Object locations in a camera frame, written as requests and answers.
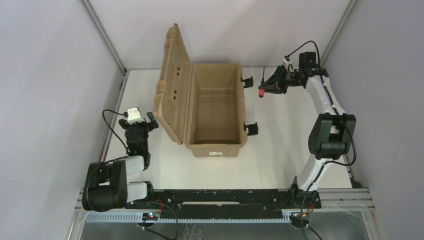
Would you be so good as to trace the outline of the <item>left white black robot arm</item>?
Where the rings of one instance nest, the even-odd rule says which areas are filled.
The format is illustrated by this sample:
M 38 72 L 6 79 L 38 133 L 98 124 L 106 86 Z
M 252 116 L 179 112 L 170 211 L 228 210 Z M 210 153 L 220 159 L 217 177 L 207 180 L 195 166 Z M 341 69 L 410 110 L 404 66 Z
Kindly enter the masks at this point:
M 137 108 L 129 109 L 123 116 L 118 123 L 124 129 L 126 154 L 89 165 L 81 200 L 86 211 L 106 212 L 124 208 L 136 200 L 153 199 L 150 181 L 130 182 L 128 177 L 149 168 L 149 132 L 159 124 L 152 112 L 147 113 L 149 120 L 146 121 Z

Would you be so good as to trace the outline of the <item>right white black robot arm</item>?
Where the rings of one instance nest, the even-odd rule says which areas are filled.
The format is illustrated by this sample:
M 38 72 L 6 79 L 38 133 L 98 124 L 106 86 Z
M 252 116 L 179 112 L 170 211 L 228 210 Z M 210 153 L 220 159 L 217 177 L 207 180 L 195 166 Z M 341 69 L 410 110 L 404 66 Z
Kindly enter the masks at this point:
M 267 80 L 261 80 L 258 96 L 286 94 L 290 87 L 303 87 L 311 97 L 317 119 L 308 137 L 310 156 L 302 171 L 294 178 L 283 203 L 287 208 L 318 207 L 319 181 L 331 165 L 347 166 L 339 161 L 349 150 L 356 150 L 353 133 L 357 119 L 338 103 L 330 78 L 321 66 L 316 52 L 299 54 L 298 68 L 294 69 L 290 56 L 283 59 Z

